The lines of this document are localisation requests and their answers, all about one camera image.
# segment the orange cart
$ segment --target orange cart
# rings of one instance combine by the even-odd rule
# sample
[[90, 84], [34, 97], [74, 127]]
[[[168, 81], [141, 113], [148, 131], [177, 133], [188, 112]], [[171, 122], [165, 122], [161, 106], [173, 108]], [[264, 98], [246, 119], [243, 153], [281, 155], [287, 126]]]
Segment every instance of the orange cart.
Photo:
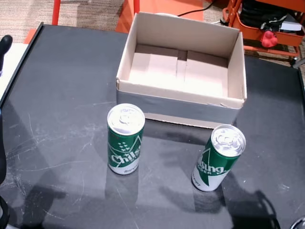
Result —
[[[298, 11], [297, 16], [300, 18], [301, 23], [305, 20], [305, 0], [292, 0], [292, 1], [257, 0], [257, 1]], [[223, 9], [223, 18], [221, 19], [221, 21], [223, 23], [226, 23], [229, 27], [237, 28], [241, 32], [243, 32], [244, 39], [260, 41], [264, 34], [264, 31], [258, 28], [246, 26], [240, 21], [238, 10], [240, 8], [241, 3], [242, 0], [230, 0], [228, 6]], [[258, 48], [248, 45], [245, 45], [244, 49], [250, 51], [257, 51], [257, 52], [268, 52], [272, 54], [287, 55], [291, 57], [299, 56], [300, 54], [299, 45], [301, 44], [302, 39], [305, 35], [305, 31], [303, 27], [302, 30], [297, 31], [296, 34], [290, 34], [284, 32], [274, 32], [274, 34], [277, 36], [278, 44], [293, 46], [295, 52], [280, 51], [269, 48]]]

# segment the black table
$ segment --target black table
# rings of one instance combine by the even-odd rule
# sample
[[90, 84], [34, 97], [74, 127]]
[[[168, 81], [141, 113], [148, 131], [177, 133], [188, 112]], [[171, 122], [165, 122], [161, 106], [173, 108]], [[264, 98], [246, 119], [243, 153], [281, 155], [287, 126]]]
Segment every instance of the black table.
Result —
[[247, 147], [215, 192], [190, 181], [211, 131], [149, 121], [140, 166], [107, 167], [106, 115], [127, 35], [42, 26], [2, 104], [16, 226], [66, 229], [288, 228], [305, 214], [304, 96], [298, 70], [246, 58]]

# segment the open cardboard box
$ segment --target open cardboard box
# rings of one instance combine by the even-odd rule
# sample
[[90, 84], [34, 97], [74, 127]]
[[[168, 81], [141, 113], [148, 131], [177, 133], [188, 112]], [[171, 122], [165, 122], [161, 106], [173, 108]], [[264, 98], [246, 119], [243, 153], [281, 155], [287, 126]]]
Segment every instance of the open cardboard box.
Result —
[[148, 119], [215, 128], [232, 124], [247, 98], [237, 29], [137, 14], [117, 73], [117, 102]]

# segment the black cable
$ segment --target black cable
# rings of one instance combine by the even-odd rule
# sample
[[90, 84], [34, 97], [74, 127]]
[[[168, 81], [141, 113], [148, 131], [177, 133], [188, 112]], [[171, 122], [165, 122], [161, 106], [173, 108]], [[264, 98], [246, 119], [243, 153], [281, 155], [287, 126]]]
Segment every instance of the black cable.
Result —
[[195, 13], [195, 12], [205, 11], [205, 10], [207, 10], [208, 8], [210, 8], [216, 1], [217, 1], [217, 0], [212, 1], [211, 4], [210, 4], [208, 7], [204, 8], [204, 9], [193, 10], [193, 11], [185, 12], [185, 13], [179, 14], [178, 17], [181, 17], [181, 16], [183, 16], [183, 15], [185, 15], [185, 14], [189, 14], [189, 13]]

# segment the green beer can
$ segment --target green beer can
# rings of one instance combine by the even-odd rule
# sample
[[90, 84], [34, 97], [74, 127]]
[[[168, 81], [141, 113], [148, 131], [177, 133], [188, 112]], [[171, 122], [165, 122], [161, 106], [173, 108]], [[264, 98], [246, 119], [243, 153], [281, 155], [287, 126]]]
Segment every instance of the green beer can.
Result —
[[139, 164], [145, 116], [133, 104], [119, 104], [107, 116], [108, 165], [121, 175], [136, 170]]
[[245, 147], [246, 139], [235, 126], [216, 127], [193, 171], [193, 184], [201, 191], [217, 189]]

